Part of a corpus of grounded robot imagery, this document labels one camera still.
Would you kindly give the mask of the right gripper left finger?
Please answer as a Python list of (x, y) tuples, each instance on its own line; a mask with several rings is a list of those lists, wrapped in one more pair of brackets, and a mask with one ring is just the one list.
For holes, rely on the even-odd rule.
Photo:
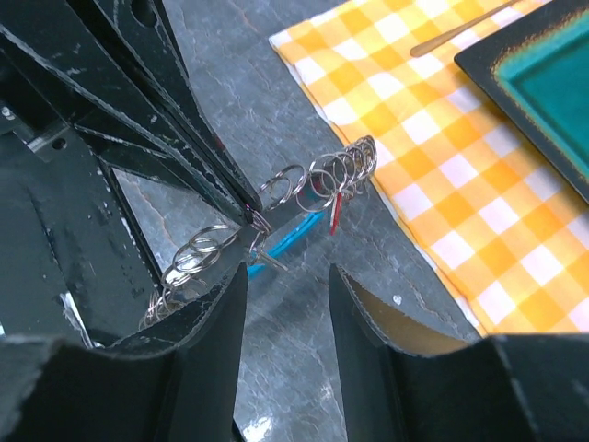
[(238, 265), (210, 291), (103, 349), (1, 342), (5, 441), (228, 441), (248, 292)]

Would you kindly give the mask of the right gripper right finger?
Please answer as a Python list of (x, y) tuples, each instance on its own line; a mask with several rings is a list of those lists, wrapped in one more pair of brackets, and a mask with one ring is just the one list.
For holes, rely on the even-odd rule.
[(588, 337), (493, 334), (468, 343), (329, 270), (351, 441), (584, 441)]

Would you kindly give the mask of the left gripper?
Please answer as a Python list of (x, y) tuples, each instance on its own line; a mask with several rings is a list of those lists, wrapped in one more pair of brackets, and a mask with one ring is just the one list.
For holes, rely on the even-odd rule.
[(197, 192), (241, 225), (262, 207), (207, 121), (160, 1), (5, 1), (1, 99), (74, 128), (111, 165)]

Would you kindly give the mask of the silver key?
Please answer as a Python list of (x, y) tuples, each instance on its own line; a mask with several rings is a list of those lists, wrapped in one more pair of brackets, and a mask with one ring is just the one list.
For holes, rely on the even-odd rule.
[(272, 257), (270, 254), (265, 252), (263, 249), (258, 249), (257, 247), (253, 247), (250, 251), (250, 256), (252, 258), (252, 262), (254, 264), (259, 265), (266, 265), (270, 266), (271, 268), (287, 272), (288, 267), (283, 263), (279, 262), (276, 258)]

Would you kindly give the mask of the red key tag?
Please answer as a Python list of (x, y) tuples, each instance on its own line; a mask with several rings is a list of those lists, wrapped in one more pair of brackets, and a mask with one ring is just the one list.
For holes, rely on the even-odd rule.
[(335, 235), (338, 224), (339, 224), (339, 219), (340, 219), (340, 215), (341, 215), (342, 196), (343, 196), (343, 193), (338, 192), (335, 196), (335, 199), (334, 199), (334, 202), (332, 205), (330, 221), (329, 221), (329, 234), (331, 236)]

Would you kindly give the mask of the large keyring organiser with rings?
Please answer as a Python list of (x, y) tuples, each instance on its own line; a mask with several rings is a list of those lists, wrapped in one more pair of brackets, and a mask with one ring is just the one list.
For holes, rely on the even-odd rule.
[(366, 135), (340, 151), (316, 157), (307, 166), (293, 164), (277, 172), (260, 186), (260, 194), (269, 201), (260, 210), (248, 208), (248, 225), (203, 227), (177, 249), (161, 276), (160, 289), (150, 297), (140, 329), (160, 322), (201, 296), (214, 273), (222, 272), (232, 261), (245, 261), (251, 271), (270, 267), (252, 262), (253, 247), (279, 261), (279, 251), (321, 217), (327, 216), (330, 221), (338, 192), (343, 193), (341, 209), (365, 193), (376, 166), (375, 139)]

